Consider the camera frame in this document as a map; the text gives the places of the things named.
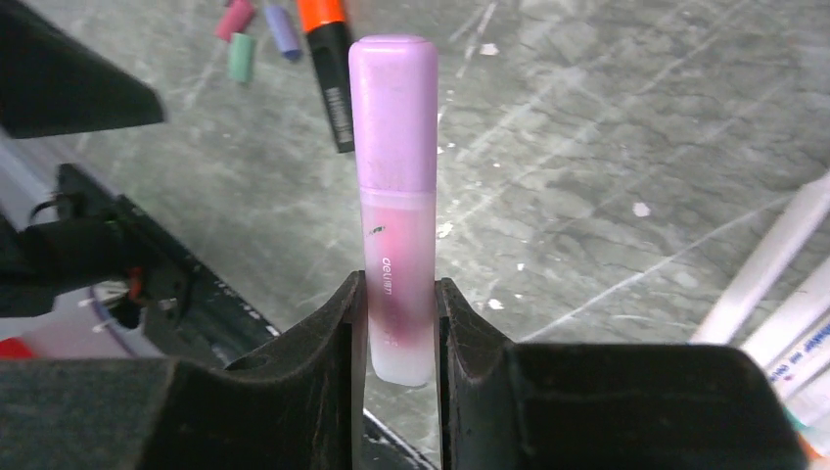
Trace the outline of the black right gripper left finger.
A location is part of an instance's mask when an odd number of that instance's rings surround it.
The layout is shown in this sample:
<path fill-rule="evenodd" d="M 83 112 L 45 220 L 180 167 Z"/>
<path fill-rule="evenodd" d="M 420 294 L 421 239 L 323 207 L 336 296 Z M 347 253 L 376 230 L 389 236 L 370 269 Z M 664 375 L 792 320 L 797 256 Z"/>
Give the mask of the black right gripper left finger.
<path fill-rule="evenodd" d="M 179 357 L 7 360 L 5 469 L 355 469 L 366 282 L 225 369 Z"/>

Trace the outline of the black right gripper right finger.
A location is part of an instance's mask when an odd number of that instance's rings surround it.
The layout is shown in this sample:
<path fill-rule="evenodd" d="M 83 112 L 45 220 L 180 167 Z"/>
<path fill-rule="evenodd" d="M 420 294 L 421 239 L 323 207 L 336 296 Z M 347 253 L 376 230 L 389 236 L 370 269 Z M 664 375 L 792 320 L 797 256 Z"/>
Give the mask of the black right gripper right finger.
<path fill-rule="evenodd" d="M 516 343 L 436 284 L 445 469 L 804 469 L 764 374 L 717 345 Z"/>

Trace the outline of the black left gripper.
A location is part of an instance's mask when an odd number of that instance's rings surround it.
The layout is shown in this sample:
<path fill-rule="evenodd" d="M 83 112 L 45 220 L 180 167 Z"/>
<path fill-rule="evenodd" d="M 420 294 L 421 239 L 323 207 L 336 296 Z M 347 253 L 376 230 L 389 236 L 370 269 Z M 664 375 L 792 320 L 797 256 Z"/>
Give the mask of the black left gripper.
<path fill-rule="evenodd" d="M 158 94 L 46 21 L 22 1 L 1 3 L 1 129 L 16 139 L 165 121 Z M 61 294 L 122 280 L 130 302 L 180 318 L 191 304 L 193 259 L 123 195 L 79 164 L 59 164 L 42 203 L 55 221 L 14 228 L 1 218 L 1 315 L 35 317 Z"/>

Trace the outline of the white pen pink cap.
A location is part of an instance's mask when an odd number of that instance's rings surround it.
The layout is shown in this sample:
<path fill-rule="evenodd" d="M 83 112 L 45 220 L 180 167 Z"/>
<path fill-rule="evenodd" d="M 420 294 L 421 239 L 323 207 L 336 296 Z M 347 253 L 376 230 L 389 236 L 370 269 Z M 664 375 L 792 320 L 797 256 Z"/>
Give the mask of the white pen pink cap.
<path fill-rule="evenodd" d="M 749 318 L 829 213 L 829 175 L 804 185 L 776 219 L 691 336 L 725 344 Z"/>

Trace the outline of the lavender blue pen cap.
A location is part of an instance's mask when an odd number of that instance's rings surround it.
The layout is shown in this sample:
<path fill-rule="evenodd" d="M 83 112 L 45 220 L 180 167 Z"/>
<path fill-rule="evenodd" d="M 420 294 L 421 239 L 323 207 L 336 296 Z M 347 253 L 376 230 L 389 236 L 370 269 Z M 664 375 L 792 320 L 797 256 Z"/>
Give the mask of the lavender blue pen cap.
<path fill-rule="evenodd" d="M 288 12 L 279 5 L 266 4 L 263 9 L 266 23 L 281 56 L 296 62 L 301 58 L 299 36 Z"/>

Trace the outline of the white pen blue cap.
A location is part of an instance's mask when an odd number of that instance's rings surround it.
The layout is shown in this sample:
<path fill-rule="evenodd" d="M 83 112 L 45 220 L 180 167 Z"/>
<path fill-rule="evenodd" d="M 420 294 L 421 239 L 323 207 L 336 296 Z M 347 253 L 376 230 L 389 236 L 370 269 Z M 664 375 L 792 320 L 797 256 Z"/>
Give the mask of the white pen blue cap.
<path fill-rule="evenodd" d="M 829 370 L 784 400 L 794 429 L 819 453 L 829 452 Z"/>

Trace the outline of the white pen grey cap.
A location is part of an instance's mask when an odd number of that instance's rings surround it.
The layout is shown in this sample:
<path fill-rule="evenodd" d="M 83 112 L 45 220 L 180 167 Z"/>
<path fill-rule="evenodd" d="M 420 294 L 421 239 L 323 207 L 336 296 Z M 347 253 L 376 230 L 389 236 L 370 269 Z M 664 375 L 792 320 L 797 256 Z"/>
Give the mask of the white pen grey cap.
<path fill-rule="evenodd" d="M 829 361 L 829 316 L 766 367 L 767 378 L 781 399 L 791 396 Z"/>

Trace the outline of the pink highlighter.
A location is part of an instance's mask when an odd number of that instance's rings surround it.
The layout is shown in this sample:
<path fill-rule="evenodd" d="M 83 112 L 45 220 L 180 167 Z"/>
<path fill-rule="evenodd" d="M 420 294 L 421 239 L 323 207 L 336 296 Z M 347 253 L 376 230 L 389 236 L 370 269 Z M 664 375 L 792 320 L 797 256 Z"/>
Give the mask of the pink highlighter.
<path fill-rule="evenodd" d="M 372 366 L 422 387 L 435 370 L 438 50 L 370 35 L 348 65 Z"/>

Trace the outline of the white pen green cap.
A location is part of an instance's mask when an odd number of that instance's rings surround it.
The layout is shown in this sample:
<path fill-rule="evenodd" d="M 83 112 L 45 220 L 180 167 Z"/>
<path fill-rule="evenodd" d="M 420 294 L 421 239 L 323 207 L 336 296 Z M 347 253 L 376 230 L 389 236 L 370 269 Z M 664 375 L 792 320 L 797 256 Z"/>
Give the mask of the white pen green cap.
<path fill-rule="evenodd" d="M 741 349 L 758 366 L 766 367 L 828 308 L 829 258 L 761 323 Z"/>

